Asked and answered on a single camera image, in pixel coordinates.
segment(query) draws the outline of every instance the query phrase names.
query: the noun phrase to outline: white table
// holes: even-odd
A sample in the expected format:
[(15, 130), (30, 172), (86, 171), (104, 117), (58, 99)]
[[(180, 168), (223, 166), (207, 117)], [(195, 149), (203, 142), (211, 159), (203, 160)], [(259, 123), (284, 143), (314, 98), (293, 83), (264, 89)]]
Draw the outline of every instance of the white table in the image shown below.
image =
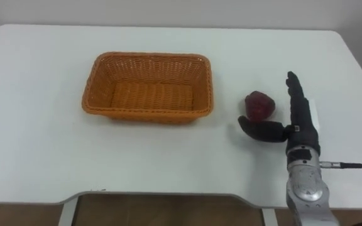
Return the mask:
[[(189, 126), (113, 122), (80, 100), (105, 51), (199, 53), (215, 107)], [(333, 31), (0, 27), (0, 202), (63, 203), (89, 192), (222, 194), (286, 207), (285, 144), (239, 128), (242, 100), (266, 92), (289, 123), (285, 79), (317, 104), (321, 160), (362, 163), (362, 70)], [(332, 208), (362, 208), (362, 170), (323, 170)]]

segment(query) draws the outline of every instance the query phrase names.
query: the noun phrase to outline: robotic arm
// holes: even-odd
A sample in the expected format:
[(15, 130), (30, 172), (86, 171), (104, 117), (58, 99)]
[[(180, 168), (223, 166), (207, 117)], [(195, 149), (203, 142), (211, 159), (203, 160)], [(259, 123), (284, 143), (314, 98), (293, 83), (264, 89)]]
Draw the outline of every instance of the robotic arm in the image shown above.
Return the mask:
[(290, 95), (291, 125), (280, 122), (251, 122), (240, 116), (238, 122), (253, 139), (281, 143), (287, 141), (287, 205), (297, 226), (338, 226), (329, 209), (329, 189), (322, 181), (318, 133), (312, 124), (309, 102), (293, 72), (286, 80)]

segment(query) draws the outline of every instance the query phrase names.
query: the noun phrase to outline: apple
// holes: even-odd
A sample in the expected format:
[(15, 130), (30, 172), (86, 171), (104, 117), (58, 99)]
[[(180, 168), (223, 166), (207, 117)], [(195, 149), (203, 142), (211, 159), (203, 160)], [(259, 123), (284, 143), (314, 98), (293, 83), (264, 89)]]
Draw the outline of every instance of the apple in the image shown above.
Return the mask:
[(269, 118), (275, 111), (275, 101), (264, 93), (254, 91), (245, 97), (245, 111), (253, 122)]

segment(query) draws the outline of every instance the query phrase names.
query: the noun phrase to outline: orange wicker basket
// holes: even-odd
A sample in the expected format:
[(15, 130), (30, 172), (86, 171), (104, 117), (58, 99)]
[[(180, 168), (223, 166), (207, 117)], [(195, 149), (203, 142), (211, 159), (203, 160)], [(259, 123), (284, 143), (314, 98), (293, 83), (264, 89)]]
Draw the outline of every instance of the orange wicker basket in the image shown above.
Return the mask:
[(87, 80), (82, 108), (120, 120), (192, 122), (213, 109), (211, 64), (195, 54), (103, 53)]

